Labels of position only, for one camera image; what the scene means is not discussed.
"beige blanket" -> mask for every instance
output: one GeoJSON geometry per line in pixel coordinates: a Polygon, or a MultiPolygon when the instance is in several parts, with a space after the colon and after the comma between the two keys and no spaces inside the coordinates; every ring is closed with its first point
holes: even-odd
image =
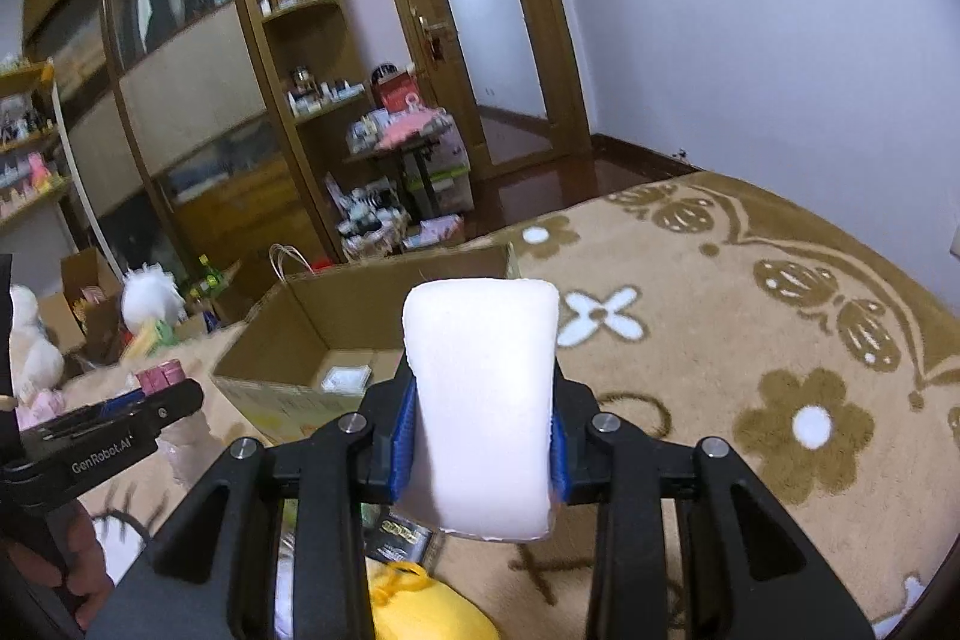
{"type": "MultiPolygon", "coordinates": [[[[655,437],[726,437],[881,633],[896,622],[960,531],[960,324],[928,292],[815,215],[708,173],[478,242],[491,241],[513,242],[523,274],[560,289],[558,355],[569,378],[655,437]]],[[[173,351],[205,384],[224,441],[249,431],[206,374],[231,338],[173,351]]],[[[117,392],[125,375],[78,379],[71,403],[117,392]]],[[[146,532],[179,498],[152,456],[86,504],[146,532]]],[[[679,637],[668,504],[664,520],[679,637]]],[[[589,509],[564,510],[551,539],[526,546],[450,539],[439,577],[505,637],[580,637],[593,522],[589,509]]]]}

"white fluffy toy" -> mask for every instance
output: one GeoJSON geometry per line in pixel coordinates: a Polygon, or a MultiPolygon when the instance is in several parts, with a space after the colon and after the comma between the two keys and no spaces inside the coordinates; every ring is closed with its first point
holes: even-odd
{"type": "Polygon", "coordinates": [[[13,393],[31,405],[40,391],[50,391],[64,374],[64,357],[40,325],[37,297],[29,287],[11,286],[13,323],[10,330],[10,371],[13,393]]]}
{"type": "Polygon", "coordinates": [[[120,313],[134,336],[150,320],[176,326],[186,317],[184,297],[176,291],[174,276],[163,271],[158,263],[124,275],[120,313]]]}

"flower center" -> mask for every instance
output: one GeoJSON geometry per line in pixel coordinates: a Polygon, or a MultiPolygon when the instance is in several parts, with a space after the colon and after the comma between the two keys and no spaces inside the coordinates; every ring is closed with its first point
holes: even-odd
{"type": "Polygon", "coordinates": [[[541,242],[550,239],[550,232],[542,226],[530,226],[523,229],[522,237],[523,242],[527,242],[527,244],[541,244],[541,242]]]}
{"type": "Polygon", "coordinates": [[[800,445],[811,451],[827,444],[832,428],[830,414],[821,407],[807,405],[793,416],[794,437],[797,437],[800,445]]]}

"human hand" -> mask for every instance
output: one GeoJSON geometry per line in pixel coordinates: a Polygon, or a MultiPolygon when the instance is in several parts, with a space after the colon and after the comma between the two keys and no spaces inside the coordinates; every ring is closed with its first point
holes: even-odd
{"type": "MultiPolygon", "coordinates": [[[[13,540],[0,540],[13,566],[28,581],[34,584],[57,588],[64,584],[61,571],[24,545],[13,540]]],[[[81,629],[87,629],[94,616],[104,606],[113,591],[113,581],[107,575],[104,549],[97,542],[97,535],[89,514],[77,503],[77,514],[66,530],[66,546],[75,555],[73,566],[66,578],[66,587],[86,601],[74,616],[81,629]]]]}

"metal screw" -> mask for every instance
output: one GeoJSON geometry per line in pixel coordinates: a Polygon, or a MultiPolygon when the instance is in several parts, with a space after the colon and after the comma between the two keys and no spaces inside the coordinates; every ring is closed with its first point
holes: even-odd
{"type": "Polygon", "coordinates": [[[244,459],[253,456],[256,453],[256,439],[253,437],[241,437],[230,445],[230,456],[244,459]]]}
{"type": "Polygon", "coordinates": [[[613,413],[597,413],[590,423],[593,424],[594,429],[603,434],[611,434],[620,428],[620,419],[613,413]]]}
{"type": "Polygon", "coordinates": [[[337,426],[344,434],[356,434],[367,427],[367,420],[360,413],[347,413],[337,421],[337,426]]]}
{"type": "Polygon", "coordinates": [[[700,447],[704,449],[704,453],[709,458],[723,458],[727,453],[730,453],[730,445],[720,437],[707,437],[700,444],[700,447]]]}

